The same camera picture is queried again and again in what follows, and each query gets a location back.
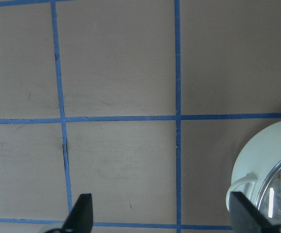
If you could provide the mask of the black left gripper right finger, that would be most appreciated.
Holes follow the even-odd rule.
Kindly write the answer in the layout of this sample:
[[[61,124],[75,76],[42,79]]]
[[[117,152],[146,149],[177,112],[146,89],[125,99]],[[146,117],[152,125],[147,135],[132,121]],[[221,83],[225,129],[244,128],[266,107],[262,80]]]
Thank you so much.
[[[231,192],[229,214],[236,233],[281,233],[281,221],[270,222],[242,192]]]

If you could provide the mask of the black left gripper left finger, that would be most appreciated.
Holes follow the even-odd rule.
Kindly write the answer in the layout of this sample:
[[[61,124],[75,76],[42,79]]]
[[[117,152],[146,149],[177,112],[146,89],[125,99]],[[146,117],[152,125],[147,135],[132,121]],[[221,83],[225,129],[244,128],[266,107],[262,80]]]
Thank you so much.
[[[93,229],[91,194],[80,194],[63,224],[48,226],[45,233],[90,233]]]

